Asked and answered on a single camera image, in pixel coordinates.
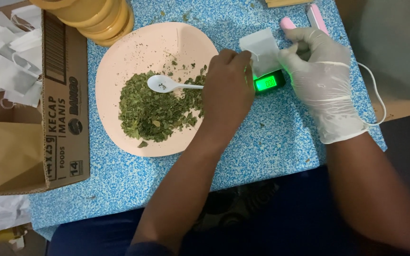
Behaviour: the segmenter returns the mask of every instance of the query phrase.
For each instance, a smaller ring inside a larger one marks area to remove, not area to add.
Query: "pink plate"
[[[96,74],[96,104],[102,125],[111,140],[122,150],[138,156],[157,157],[184,151],[202,119],[198,119],[191,129],[183,128],[181,132],[174,130],[172,137],[166,141],[149,140],[147,147],[137,148],[142,139],[128,137],[118,120],[121,89],[134,74],[150,70],[165,71],[166,74],[171,71],[176,81],[178,78],[182,82],[188,78],[195,79],[200,69],[217,54],[215,46],[202,31],[179,22],[142,27],[112,45],[102,58]],[[172,65],[174,58],[177,59],[177,66]]]

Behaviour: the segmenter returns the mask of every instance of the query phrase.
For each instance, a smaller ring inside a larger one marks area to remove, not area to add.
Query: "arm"
[[[157,242],[178,253],[202,211],[220,156],[254,100],[250,57],[224,49],[212,58],[202,125],[148,202],[131,244]]]
[[[312,28],[285,33],[298,44],[280,50],[278,59],[326,144],[331,186],[343,218],[363,236],[410,251],[410,191],[354,108],[349,49]]]
[[[335,200],[360,234],[410,251],[410,191],[368,133],[327,145]]]

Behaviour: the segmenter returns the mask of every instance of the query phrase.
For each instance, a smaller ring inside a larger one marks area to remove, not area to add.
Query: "white plastic spoon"
[[[148,79],[148,87],[156,92],[171,92],[177,88],[203,89],[202,85],[177,83],[168,76],[155,75]]]

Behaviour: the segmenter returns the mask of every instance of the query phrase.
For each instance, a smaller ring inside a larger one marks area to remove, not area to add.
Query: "forearm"
[[[410,250],[410,191],[371,136],[326,146],[332,190],[347,223],[372,240]]]
[[[155,241],[176,251],[197,220],[227,145],[216,142],[205,126],[197,131],[151,197],[132,244]]]

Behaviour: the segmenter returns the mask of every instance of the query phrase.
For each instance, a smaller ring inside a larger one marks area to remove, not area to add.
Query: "blue speckled tablecloth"
[[[279,21],[288,16],[297,26],[310,26],[305,5],[268,9],[261,0],[132,0],[134,29],[165,21],[199,28],[218,50],[239,51],[238,40],[270,27],[278,44],[288,47]],[[349,41],[333,0],[317,0],[331,37]],[[179,154],[145,158],[119,149],[107,136],[95,101],[95,76],[107,48],[88,41],[91,177],[83,182],[30,195],[32,224],[50,238],[58,224],[142,207]],[[355,59],[351,63],[352,99],[360,116],[374,122],[374,112]],[[314,122],[290,86],[258,97],[246,120],[222,155],[212,190],[313,169],[325,161]],[[386,149],[378,126],[370,133]]]

